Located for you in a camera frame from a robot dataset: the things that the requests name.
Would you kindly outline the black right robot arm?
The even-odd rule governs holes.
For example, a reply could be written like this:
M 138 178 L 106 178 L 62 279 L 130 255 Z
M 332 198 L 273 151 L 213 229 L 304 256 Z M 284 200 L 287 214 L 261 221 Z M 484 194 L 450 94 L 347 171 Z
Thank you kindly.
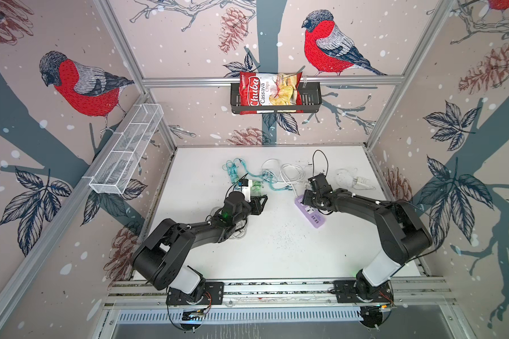
M 371 301 L 406 263 L 433 245 L 433 238 L 408 201 L 378 201 L 347 189 L 332 189 L 324 174 L 308 180 L 302 203 L 319 211 L 346 213 L 378 229 L 382 250 L 356 274 L 356 295 Z

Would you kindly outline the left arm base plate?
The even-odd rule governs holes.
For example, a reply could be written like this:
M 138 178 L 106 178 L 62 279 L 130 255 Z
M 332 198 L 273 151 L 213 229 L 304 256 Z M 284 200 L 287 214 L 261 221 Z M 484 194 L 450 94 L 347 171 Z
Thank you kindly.
M 202 281 L 187 294 L 179 289 L 169 288 L 166 304 L 169 306 L 214 306 L 223 302 L 224 283 Z

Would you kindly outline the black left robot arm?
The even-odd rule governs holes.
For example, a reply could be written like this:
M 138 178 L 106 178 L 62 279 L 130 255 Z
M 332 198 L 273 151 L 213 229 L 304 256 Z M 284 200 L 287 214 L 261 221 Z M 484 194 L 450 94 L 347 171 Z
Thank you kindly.
M 242 192 L 231 192 L 223 207 L 200 223 L 177 223 L 167 218 L 138 246 L 130 258 L 135 271 L 157 290 L 173 288 L 199 299 L 205 279 L 186 266 L 194 248 L 220 244 L 246 229 L 248 218 L 262 214 L 268 196 L 254 196 L 249 201 Z

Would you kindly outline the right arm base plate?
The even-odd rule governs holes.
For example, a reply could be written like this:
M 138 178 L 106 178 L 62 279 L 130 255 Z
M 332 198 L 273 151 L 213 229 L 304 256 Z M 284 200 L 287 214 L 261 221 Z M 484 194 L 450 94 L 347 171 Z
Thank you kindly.
M 390 281 L 386 281 L 381 286 L 373 287 L 367 282 L 356 280 L 338 280 L 332 283 L 328 290 L 337 298 L 341 304 L 352 304 L 357 302 L 393 304 L 394 294 Z

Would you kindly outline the purple power strip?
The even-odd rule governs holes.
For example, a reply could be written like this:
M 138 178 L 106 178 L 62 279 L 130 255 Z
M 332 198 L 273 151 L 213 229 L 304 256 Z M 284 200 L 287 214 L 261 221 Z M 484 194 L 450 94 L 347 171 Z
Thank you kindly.
M 325 224 L 325 217 L 316 209 L 303 204 L 303 196 L 294 200 L 295 206 L 302 213 L 303 217 L 315 228 L 318 229 Z

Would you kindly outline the white blue power strip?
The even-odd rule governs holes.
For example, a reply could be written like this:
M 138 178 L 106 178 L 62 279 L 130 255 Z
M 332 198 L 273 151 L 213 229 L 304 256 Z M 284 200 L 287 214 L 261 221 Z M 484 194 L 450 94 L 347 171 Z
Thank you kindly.
M 235 163 L 230 162 L 227 164 L 227 172 L 230 177 L 230 182 L 232 185 L 235 185 L 240 180 L 240 175 L 238 173 L 238 167 Z

